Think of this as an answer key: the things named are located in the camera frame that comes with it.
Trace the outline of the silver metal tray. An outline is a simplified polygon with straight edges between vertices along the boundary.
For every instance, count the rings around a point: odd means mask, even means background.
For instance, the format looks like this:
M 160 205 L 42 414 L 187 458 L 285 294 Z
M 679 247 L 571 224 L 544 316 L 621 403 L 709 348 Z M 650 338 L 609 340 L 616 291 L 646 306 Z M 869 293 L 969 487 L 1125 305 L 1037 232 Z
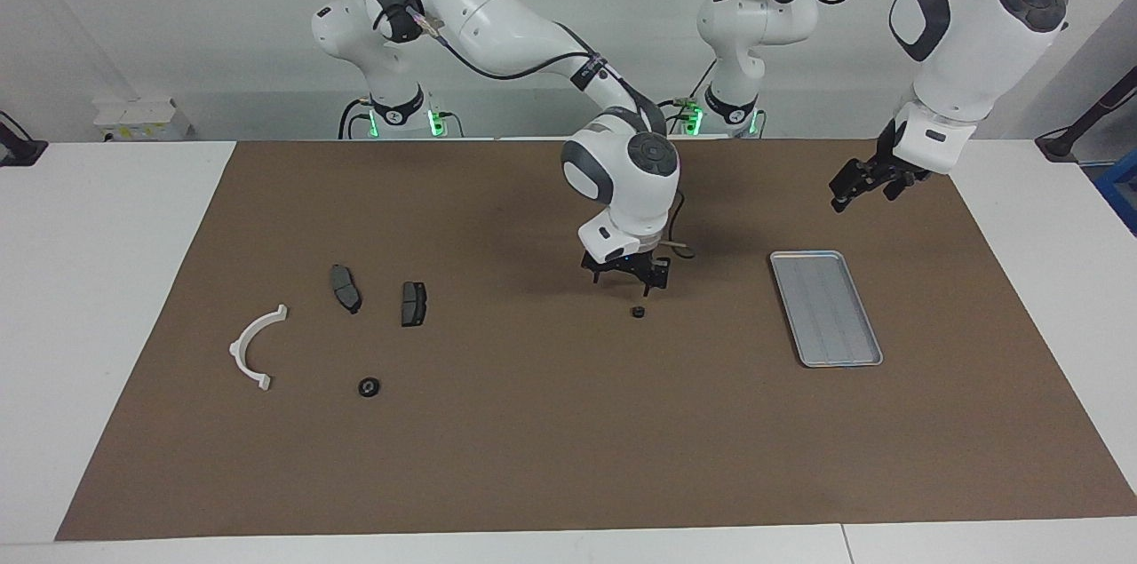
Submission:
M 881 346 L 841 252 L 778 250 L 770 265 L 800 365 L 881 365 Z

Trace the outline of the brown table mat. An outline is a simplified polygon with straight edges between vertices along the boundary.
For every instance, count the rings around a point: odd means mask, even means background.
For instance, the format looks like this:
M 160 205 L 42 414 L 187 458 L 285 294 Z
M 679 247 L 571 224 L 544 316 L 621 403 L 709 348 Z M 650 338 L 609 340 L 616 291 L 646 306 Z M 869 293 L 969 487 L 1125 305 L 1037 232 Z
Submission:
M 949 179 L 832 212 L 871 150 L 679 144 L 696 257 L 644 297 L 556 142 L 241 143 L 57 539 L 1137 515 Z M 841 252 L 881 365 L 800 365 L 778 250 Z M 264 393 L 229 346 L 280 304 Z

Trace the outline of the blue crate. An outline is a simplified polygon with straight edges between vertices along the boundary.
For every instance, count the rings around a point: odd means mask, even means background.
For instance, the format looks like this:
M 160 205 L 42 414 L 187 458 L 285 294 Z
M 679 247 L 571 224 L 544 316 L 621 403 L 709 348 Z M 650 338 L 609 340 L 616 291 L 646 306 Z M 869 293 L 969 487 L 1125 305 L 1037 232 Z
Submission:
M 1111 164 L 1093 180 L 1093 186 L 1137 237 L 1137 148 Z

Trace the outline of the black table clamp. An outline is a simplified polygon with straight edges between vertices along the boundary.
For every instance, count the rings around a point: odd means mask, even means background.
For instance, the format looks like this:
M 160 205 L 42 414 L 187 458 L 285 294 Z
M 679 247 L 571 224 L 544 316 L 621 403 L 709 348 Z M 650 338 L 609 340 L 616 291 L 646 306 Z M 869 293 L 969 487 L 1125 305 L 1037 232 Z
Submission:
M 5 148 L 0 168 L 34 166 L 48 146 L 45 140 L 33 139 L 8 111 L 0 110 L 0 147 Z

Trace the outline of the black stand mount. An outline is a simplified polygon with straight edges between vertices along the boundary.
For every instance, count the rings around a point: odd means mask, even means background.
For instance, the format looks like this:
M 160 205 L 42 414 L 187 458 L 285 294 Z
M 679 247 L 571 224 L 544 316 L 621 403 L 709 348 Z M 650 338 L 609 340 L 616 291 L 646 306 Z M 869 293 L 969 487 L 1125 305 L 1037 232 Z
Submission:
M 1119 78 L 1113 86 L 1109 88 L 1106 93 L 1101 96 L 1077 121 L 1065 127 L 1052 130 L 1034 138 L 1034 143 L 1049 161 L 1074 163 L 1077 159 L 1072 151 L 1077 140 L 1092 130 L 1094 124 L 1111 115 L 1112 111 L 1121 109 L 1129 99 L 1132 99 L 1132 96 L 1137 96 L 1137 65 L 1134 65 L 1132 69 L 1124 74 L 1124 77 Z

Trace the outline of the white curved plastic bracket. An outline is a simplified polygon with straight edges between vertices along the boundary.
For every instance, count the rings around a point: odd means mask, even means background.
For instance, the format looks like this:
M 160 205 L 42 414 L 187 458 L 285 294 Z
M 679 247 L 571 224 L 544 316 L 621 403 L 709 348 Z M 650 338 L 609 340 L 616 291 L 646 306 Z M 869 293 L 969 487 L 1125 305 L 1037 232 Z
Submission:
M 256 385 L 258 385 L 258 389 L 264 391 L 264 393 L 271 389 L 272 378 L 267 373 L 264 373 L 264 371 L 256 371 L 249 366 L 247 359 L 249 346 L 254 341 L 254 338 L 262 332 L 262 330 L 276 324 L 277 322 L 284 322 L 288 318 L 288 314 L 289 307 L 285 304 L 277 305 L 273 312 L 262 314 L 262 316 L 257 317 L 252 322 L 249 322 L 248 325 L 244 325 L 244 329 L 241 330 L 241 333 L 238 335 L 235 341 L 229 346 L 229 353 L 235 362 L 236 370 L 239 370 L 244 378 L 252 379 Z

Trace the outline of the white wall power box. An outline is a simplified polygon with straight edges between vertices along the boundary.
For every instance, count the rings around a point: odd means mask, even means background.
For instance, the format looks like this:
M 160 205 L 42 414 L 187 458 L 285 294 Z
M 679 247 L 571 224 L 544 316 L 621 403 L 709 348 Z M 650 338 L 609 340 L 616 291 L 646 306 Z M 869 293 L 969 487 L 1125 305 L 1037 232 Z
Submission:
M 92 126 L 102 140 L 184 140 L 196 135 L 172 98 L 97 103 Z

